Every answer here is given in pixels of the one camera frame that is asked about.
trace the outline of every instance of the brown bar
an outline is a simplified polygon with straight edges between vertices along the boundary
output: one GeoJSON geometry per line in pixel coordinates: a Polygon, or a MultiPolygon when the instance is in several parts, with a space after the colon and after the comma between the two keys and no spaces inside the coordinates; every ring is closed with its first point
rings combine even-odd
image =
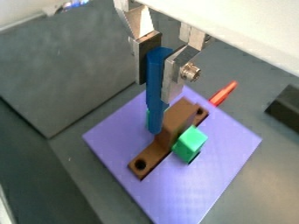
{"type": "Polygon", "coordinates": [[[145,179],[172,153],[172,147],[181,134],[194,123],[201,123],[208,115],[209,111],[200,104],[193,104],[186,98],[182,98],[167,109],[163,117],[162,132],[129,164],[129,168],[141,180],[145,179]]]}

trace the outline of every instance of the gray surface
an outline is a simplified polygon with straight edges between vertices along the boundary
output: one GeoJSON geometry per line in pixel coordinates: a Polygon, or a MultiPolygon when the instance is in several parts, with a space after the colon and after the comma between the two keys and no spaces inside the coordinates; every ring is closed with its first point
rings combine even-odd
{"type": "Polygon", "coordinates": [[[135,79],[113,1],[94,1],[0,35],[0,95],[53,137],[135,79]]]}
{"type": "MultiPolygon", "coordinates": [[[[190,86],[209,98],[236,79],[238,89],[221,107],[265,139],[204,223],[297,223],[299,136],[264,111],[289,83],[299,85],[299,79],[221,42],[202,53],[200,63],[204,75],[190,86]]],[[[131,86],[51,140],[51,147],[106,223],[150,220],[141,216],[81,135],[142,89],[131,86]]]]}
{"type": "Polygon", "coordinates": [[[45,138],[2,99],[0,183],[18,223],[101,223],[45,138]]]}

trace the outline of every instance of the purple square pad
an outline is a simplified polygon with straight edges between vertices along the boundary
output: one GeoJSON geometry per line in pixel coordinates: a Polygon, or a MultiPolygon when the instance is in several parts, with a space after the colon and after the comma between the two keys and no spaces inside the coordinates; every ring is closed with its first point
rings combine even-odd
{"type": "Polygon", "coordinates": [[[210,116],[200,126],[209,136],[190,165],[172,153],[141,182],[127,164],[153,142],[146,129],[146,92],[85,135],[85,141],[154,223],[198,224],[248,162],[262,138],[185,87],[182,97],[210,116]]]}

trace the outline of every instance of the red object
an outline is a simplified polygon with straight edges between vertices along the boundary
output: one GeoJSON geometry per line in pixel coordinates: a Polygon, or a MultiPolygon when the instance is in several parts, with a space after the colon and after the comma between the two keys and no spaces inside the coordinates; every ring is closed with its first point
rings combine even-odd
{"type": "Polygon", "coordinates": [[[212,98],[210,103],[217,107],[224,103],[224,101],[230,96],[230,93],[237,88],[238,82],[233,81],[212,98]]]}

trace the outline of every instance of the blue block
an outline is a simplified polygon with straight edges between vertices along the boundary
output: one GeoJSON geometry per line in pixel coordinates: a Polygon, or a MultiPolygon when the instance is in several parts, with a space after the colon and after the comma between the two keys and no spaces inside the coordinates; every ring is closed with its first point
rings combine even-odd
{"type": "Polygon", "coordinates": [[[165,59],[173,49],[157,47],[146,55],[146,105],[149,108],[149,130],[159,134],[163,127],[165,110],[169,104],[162,101],[162,87],[165,78],[165,59]]]}

